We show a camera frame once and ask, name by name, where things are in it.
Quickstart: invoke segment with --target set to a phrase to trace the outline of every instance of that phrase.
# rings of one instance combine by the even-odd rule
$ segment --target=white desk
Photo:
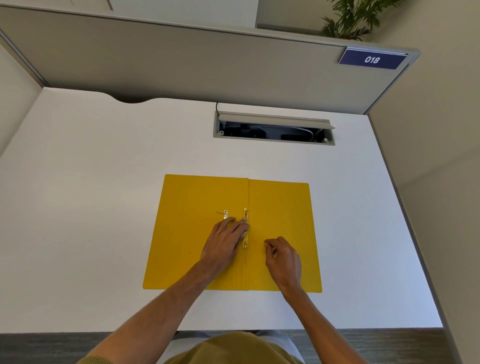
[[[336,146],[214,138],[214,103],[42,91],[0,158],[0,332],[114,330],[159,294],[142,282],[166,173],[308,182],[326,317],[441,326],[366,116],[218,108],[327,118]],[[261,328],[301,328],[279,292],[205,291],[180,326]]]

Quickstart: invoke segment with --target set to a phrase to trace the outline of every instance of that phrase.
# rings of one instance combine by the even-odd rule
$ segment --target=hand
[[[284,297],[302,292],[301,260],[297,251],[281,236],[265,240],[265,249],[268,271]]]
[[[239,221],[226,218],[214,225],[200,255],[200,262],[212,269],[214,276],[225,270],[237,255],[238,244],[248,227],[246,218]]]

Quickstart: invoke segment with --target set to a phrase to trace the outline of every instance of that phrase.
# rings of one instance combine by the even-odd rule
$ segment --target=yellow folder
[[[302,287],[322,292],[307,183],[167,174],[145,270],[144,289],[166,289],[200,258],[224,215],[248,216],[250,228],[233,263],[207,289],[277,291],[265,265],[264,240],[283,236],[302,260]]]

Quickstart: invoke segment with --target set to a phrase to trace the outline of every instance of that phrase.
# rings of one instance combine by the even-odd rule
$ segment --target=blue sign
[[[338,63],[396,70],[405,58],[407,58],[405,53],[348,47]]]

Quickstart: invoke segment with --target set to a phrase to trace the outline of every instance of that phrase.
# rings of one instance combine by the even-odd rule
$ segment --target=floor
[[[442,329],[341,330],[370,364],[455,364]],[[304,330],[286,330],[307,364],[320,363]],[[0,364],[75,364],[108,333],[0,334]]]

